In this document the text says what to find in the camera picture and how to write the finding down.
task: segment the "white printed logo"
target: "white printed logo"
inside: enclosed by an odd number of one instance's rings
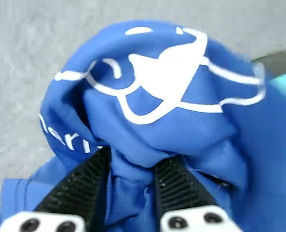
[[[133,36],[134,34],[152,32],[153,30],[150,28],[137,27],[126,31],[126,35]],[[184,32],[194,35],[196,40],[192,43],[169,47],[158,58],[129,54],[128,59],[133,65],[135,80],[127,88],[113,89],[98,83],[90,74],[90,71],[97,62],[96,60],[91,63],[85,73],[73,71],[59,72],[55,76],[55,80],[76,81],[86,78],[94,89],[101,93],[117,97],[125,118],[139,125],[153,123],[176,107],[195,112],[222,113],[222,105],[224,104],[252,105],[265,97],[263,65],[258,64],[254,68],[256,77],[241,75],[221,68],[213,64],[208,57],[204,56],[208,42],[206,34],[190,28],[176,28],[177,34],[183,35]],[[119,79],[122,76],[121,68],[116,60],[106,58],[102,61],[112,67],[114,78]],[[182,102],[181,99],[200,65],[207,66],[210,72],[221,78],[236,83],[257,86],[257,95],[248,99],[225,98],[218,104]],[[163,100],[155,110],[142,116],[133,113],[127,103],[127,95],[133,93],[139,87],[142,87],[150,95]]]

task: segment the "blue jersey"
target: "blue jersey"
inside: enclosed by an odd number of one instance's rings
[[[101,30],[56,74],[39,117],[56,156],[4,181],[0,224],[109,145],[107,232],[157,231],[151,168],[177,154],[245,232],[286,232],[286,97],[262,65],[203,32],[153,21]]]

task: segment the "black rubber pad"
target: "black rubber pad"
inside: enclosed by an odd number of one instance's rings
[[[109,147],[95,152],[69,173],[35,211],[79,215],[87,231],[103,231],[110,159]]]
[[[216,205],[212,195],[177,157],[161,161],[154,169],[159,220],[167,211]]]

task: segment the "gray carpet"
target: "gray carpet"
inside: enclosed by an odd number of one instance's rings
[[[286,0],[0,0],[0,187],[53,155],[38,110],[67,56],[102,27],[132,19],[203,30],[253,58],[286,48]]]

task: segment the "blue fabric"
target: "blue fabric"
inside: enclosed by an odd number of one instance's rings
[[[110,145],[108,232],[157,231],[151,168],[176,154],[244,231],[286,231],[286,97],[202,32],[152,21],[103,29],[55,76],[40,123],[56,157],[4,182],[0,222]]]

